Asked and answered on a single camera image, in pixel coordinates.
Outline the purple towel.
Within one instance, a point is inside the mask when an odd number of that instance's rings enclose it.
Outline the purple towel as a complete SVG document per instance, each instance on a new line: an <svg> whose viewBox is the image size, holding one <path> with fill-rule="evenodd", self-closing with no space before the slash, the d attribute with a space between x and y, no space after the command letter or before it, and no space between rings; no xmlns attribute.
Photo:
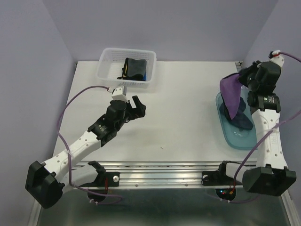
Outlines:
<svg viewBox="0 0 301 226"><path fill-rule="evenodd" d="M239 73L233 73L220 80L220 93L230 120L236 116L240 103L242 84L238 79Z"/></svg>

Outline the dark navy towel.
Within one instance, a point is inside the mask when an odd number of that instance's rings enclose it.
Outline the dark navy towel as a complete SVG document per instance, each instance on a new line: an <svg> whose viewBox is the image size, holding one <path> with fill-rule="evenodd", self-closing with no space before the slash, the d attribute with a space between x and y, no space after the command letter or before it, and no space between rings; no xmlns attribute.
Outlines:
<svg viewBox="0 0 301 226"><path fill-rule="evenodd" d="M221 113L225 116L227 121L233 125L234 127L240 130L252 130L253 123L249 120L249 118L244 114L244 110L246 109L246 103L243 98L240 98L239 106L237 114L233 119L230 118L229 111L226 109L225 104L222 103L220 106Z"/></svg>

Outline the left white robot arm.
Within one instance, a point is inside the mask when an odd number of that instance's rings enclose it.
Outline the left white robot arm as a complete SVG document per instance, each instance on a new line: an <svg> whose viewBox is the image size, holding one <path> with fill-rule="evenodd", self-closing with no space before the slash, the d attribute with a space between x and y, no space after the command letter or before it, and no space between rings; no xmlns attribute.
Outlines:
<svg viewBox="0 0 301 226"><path fill-rule="evenodd" d="M73 166L115 138L125 123L145 116L146 106L138 96L132 99L135 107L126 98L113 99L106 113L72 145L43 163L35 161L29 166L25 189L43 208L54 206L69 188L75 187Z"/></svg>

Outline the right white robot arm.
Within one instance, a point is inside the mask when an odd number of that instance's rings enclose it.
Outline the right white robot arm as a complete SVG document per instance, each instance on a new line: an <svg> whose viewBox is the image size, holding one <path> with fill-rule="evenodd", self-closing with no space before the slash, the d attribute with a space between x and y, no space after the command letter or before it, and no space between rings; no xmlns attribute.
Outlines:
<svg viewBox="0 0 301 226"><path fill-rule="evenodd" d="M274 93L281 75L284 58L273 56L265 62L253 62L250 67L231 74L220 81L223 111L230 122L241 123L242 107L250 107L256 130L256 145L242 163L224 161L216 172L217 180L235 190L241 183L246 192L280 196L297 179L296 172L289 170L285 161L279 126L281 105Z"/></svg>

